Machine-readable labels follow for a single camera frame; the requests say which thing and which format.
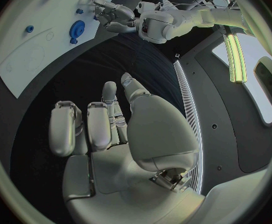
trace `robotic arm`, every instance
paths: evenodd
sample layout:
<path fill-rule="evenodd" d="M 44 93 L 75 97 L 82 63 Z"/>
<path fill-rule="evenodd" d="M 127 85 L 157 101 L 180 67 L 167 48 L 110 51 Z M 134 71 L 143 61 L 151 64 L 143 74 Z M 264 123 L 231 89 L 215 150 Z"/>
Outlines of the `robotic arm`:
<path fill-rule="evenodd" d="M 176 36 L 187 34 L 194 26 L 212 27 L 214 24 L 236 26 L 252 34 L 240 10 L 199 6 L 192 10 L 154 10 L 155 4 L 140 2 L 140 18 L 132 10 L 104 0 L 93 0 L 99 22 L 111 32 L 138 32 L 139 36 L 152 43 L 165 43 Z"/>

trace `white panel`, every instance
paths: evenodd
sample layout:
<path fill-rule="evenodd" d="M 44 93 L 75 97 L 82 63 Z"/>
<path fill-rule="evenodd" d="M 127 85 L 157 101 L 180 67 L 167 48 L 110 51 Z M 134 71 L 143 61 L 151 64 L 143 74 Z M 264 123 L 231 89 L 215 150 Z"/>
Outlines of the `white panel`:
<path fill-rule="evenodd" d="M 272 123 L 272 105 L 255 77 L 254 68 L 260 58 L 267 56 L 272 59 L 272 56 L 266 52 L 255 37 L 241 33 L 238 33 L 237 36 L 241 44 L 247 70 L 247 82 L 244 83 L 244 87 L 253 98 L 264 124 L 270 125 Z M 214 48 L 212 52 L 229 66 L 224 42 Z"/>
<path fill-rule="evenodd" d="M 78 8 L 84 13 L 77 14 Z M 17 98 L 52 61 L 95 37 L 99 22 L 93 19 L 93 10 L 90 0 L 13 0 L 9 4 L 0 17 L 9 24 L 0 44 L 0 76 Z M 85 31 L 73 45 L 69 30 L 78 20 L 85 22 Z M 34 26 L 32 33 L 25 31 L 29 25 Z"/>

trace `white robotic arm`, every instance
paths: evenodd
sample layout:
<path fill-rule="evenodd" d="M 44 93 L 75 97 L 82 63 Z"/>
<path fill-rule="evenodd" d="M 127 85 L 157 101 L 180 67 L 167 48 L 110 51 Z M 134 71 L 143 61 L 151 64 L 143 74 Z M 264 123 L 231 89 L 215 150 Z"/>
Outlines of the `white robotic arm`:
<path fill-rule="evenodd" d="M 138 11 L 141 15 L 140 18 L 135 18 L 133 12 L 123 5 L 104 0 L 93 2 L 96 5 L 96 18 L 108 31 L 138 32 L 142 39 L 152 43 L 165 43 L 187 34 L 195 26 L 212 27 L 214 24 L 240 27 L 247 34 L 252 34 L 240 10 L 198 6 L 192 10 L 159 11 L 154 10 L 155 4 L 151 2 L 140 2 Z M 101 7 L 106 7 L 105 4 L 110 8 L 102 10 Z"/>

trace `vent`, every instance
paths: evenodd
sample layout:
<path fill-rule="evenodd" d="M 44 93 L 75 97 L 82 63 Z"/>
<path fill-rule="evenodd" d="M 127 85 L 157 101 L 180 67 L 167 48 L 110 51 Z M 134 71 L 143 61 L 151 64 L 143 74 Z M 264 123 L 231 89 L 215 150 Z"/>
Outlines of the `vent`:
<path fill-rule="evenodd" d="M 198 194 L 201 192 L 201 184 L 202 184 L 202 174 L 203 174 L 203 150 L 202 150 L 202 138 L 201 138 L 201 132 L 200 132 L 200 126 L 199 126 L 199 119 L 195 107 L 195 102 L 190 90 L 190 87 L 188 85 L 186 76 L 184 74 L 184 71 L 181 67 L 181 64 L 179 61 L 176 61 L 174 63 L 174 68 L 176 71 L 177 79 L 180 85 L 181 93 L 182 93 L 182 98 L 184 102 L 184 108 L 185 108 L 185 113 L 186 113 L 186 118 L 192 127 L 197 141 L 199 143 L 199 158 L 197 165 L 187 174 L 188 176 L 192 177 L 192 181 L 190 184 L 190 188 L 192 188 L 194 191 L 196 191 Z"/>

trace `dark gray panel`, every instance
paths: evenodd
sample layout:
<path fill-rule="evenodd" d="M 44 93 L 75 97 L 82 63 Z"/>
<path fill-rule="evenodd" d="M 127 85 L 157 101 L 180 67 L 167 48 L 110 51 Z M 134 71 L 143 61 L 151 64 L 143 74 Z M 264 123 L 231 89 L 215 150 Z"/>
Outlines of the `dark gray panel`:
<path fill-rule="evenodd" d="M 272 126 L 263 124 L 248 92 L 242 85 L 229 81 L 229 69 L 212 54 L 212 49 L 222 42 L 223 38 L 218 39 L 195 59 L 211 78 L 229 113 L 238 145 L 239 166 L 243 172 L 251 173 L 271 159 Z"/>
<path fill-rule="evenodd" d="M 203 146 L 201 194 L 207 195 L 214 186 L 245 173 L 239 168 L 233 127 L 217 89 L 195 59 L 185 56 L 180 63 L 199 117 Z"/>
<path fill-rule="evenodd" d="M 134 9 L 139 1 L 141 0 L 112 0 L 116 4 L 123 4 L 131 9 Z M 0 160 L 8 173 L 16 131 L 36 95 L 72 60 L 115 35 L 116 33 L 107 32 L 100 26 L 94 39 L 77 46 L 53 61 L 32 80 L 18 99 L 12 95 L 0 77 Z"/>

